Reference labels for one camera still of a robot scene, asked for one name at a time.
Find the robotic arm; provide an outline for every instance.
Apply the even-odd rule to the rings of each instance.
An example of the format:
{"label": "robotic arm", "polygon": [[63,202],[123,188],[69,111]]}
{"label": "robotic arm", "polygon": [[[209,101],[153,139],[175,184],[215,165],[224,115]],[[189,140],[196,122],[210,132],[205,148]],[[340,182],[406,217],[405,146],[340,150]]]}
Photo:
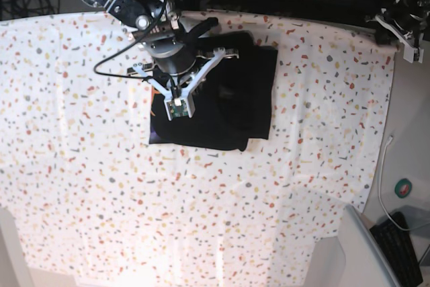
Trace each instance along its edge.
{"label": "robotic arm", "polygon": [[[198,85],[224,58],[239,57],[234,49],[197,51],[198,38],[217,26],[218,20],[209,18],[186,32],[179,21],[180,12],[169,0],[83,1],[93,7],[103,7],[124,25],[137,29],[133,33],[136,43],[141,43],[149,52],[153,63],[134,67],[129,70],[128,77],[148,81],[165,96],[169,120],[184,116],[192,118],[195,112],[193,94]],[[155,75],[149,75],[155,69],[167,77],[167,84]]]}

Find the white cable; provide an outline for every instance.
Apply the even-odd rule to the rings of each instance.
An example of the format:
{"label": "white cable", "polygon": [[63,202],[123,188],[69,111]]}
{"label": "white cable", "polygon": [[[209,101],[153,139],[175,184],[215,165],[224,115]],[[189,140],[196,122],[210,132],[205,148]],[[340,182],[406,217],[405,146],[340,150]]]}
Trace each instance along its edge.
{"label": "white cable", "polygon": [[390,146],[390,144],[392,143],[393,139],[394,139],[394,137],[393,137],[392,135],[390,135],[390,136],[388,137],[387,141],[385,142],[384,151],[383,151],[382,156],[381,156],[380,171],[379,171],[379,174],[378,174],[378,175],[379,175],[379,176],[378,176],[378,197],[379,197],[379,203],[381,204],[381,207],[382,207],[382,209],[384,210],[384,212],[385,212],[386,216],[391,220],[391,222],[393,222],[393,224],[394,224],[394,225],[395,225],[399,230],[404,231],[404,232],[409,232],[409,231],[414,231],[414,230],[417,230],[417,229],[421,229],[421,228],[423,228],[423,227],[426,227],[427,225],[429,225],[429,224],[430,224],[430,222],[427,222],[427,223],[421,224],[421,225],[419,225],[419,226],[417,226],[417,227],[414,227],[414,228],[411,228],[411,229],[405,229],[405,228],[401,227],[399,224],[397,224],[397,222],[396,222],[396,221],[395,221],[395,220],[390,216],[390,214],[388,213],[387,209],[385,208],[385,205],[384,205],[384,203],[383,203],[383,201],[382,201],[382,197],[381,197],[382,172],[384,171],[385,155],[386,155],[386,153],[387,153],[388,146]]}

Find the folded black garment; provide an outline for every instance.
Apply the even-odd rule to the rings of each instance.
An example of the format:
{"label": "folded black garment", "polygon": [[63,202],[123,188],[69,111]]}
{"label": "folded black garment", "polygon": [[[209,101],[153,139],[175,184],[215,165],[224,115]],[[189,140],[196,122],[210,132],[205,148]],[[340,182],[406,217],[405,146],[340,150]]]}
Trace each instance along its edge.
{"label": "folded black garment", "polygon": [[209,72],[194,95],[193,118],[169,121],[164,97],[155,95],[150,144],[244,151],[250,138],[269,138],[277,50],[255,46],[247,32],[200,38],[197,45],[204,52],[217,47],[236,48],[240,59],[224,59]]}

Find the black keyboard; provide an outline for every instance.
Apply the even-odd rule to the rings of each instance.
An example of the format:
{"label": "black keyboard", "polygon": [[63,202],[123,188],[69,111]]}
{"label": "black keyboard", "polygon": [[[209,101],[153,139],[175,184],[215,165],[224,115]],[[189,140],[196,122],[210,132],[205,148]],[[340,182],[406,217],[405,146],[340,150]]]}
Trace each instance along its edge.
{"label": "black keyboard", "polygon": [[[391,217],[401,227],[408,228],[401,212],[394,213]],[[370,232],[402,287],[417,287],[423,282],[423,276],[408,232],[399,230],[390,219],[374,226]]]}

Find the white tablecloth with confetti pattern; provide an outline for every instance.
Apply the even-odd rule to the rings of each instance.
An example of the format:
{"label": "white tablecloth with confetti pattern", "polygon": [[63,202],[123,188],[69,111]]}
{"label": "white tablecloth with confetti pattern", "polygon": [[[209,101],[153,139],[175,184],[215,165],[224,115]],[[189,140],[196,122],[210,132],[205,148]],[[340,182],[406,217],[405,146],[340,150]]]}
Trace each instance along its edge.
{"label": "white tablecloth with confetti pattern", "polygon": [[[344,205],[363,210],[396,49],[294,19],[185,14],[213,15],[279,50],[270,139],[244,153],[147,145],[150,86],[92,73],[129,44],[112,17],[0,24],[0,205],[30,266],[104,286],[299,286]],[[148,59],[133,48],[102,69]]]}

